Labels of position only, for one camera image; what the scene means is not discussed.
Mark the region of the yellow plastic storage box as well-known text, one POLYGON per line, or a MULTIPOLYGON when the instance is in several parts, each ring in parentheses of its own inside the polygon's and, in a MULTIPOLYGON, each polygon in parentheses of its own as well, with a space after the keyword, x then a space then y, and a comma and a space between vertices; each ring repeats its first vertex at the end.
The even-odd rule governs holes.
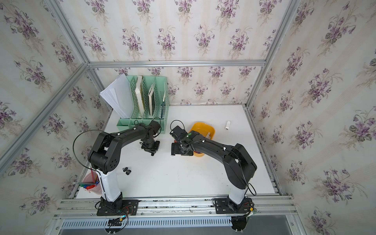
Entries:
POLYGON ((212 140, 215 135, 215 129, 211 125, 206 124, 204 122, 196 122, 192 126, 190 131, 196 131, 204 137, 206 137, 206 135, 210 132, 210 140, 212 140))

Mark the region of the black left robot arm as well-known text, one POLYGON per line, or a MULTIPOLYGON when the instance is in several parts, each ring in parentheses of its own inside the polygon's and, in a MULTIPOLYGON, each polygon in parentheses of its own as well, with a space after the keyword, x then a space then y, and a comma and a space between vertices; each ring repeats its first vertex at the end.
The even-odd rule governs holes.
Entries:
POLYGON ((121 150, 128 144, 141 141, 141 149, 154 156, 160 146, 155 138, 161 132, 161 121, 152 119, 149 124, 138 123, 133 128, 115 132, 99 132, 90 150, 87 161, 90 167, 82 164, 86 169, 96 173, 102 190, 101 206, 119 210, 123 196, 118 187, 116 168, 120 163, 121 150))

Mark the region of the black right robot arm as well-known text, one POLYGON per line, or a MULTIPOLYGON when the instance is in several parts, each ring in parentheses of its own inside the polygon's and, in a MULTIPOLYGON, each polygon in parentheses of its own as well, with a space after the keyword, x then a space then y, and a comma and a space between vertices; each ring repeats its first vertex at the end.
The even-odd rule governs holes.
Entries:
POLYGON ((197 131, 187 132, 178 125, 171 129, 170 135, 174 139, 171 144, 173 156, 193 156, 195 152, 200 152, 222 163, 227 178, 233 185, 228 195, 231 205, 239 207, 244 203, 249 181, 258 167, 243 145, 221 144, 197 131))

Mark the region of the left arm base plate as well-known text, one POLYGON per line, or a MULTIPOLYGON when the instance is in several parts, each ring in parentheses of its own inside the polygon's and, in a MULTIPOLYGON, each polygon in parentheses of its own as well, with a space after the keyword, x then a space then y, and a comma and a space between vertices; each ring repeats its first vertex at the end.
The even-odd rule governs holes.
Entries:
POLYGON ((139 200, 123 199, 122 194, 114 201, 110 202, 101 197, 97 207, 97 216, 116 216, 116 215, 136 215, 139 200))

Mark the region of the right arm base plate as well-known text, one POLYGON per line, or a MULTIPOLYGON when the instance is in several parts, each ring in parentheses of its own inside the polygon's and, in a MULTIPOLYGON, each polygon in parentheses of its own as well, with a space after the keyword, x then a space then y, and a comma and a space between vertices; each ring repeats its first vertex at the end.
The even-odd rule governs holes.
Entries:
POLYGON ((212 200, 216 214, 247 214, 254 210, 254 202, 245 197, 240 204, 236 204, 229 197, 214 198, 212 200))

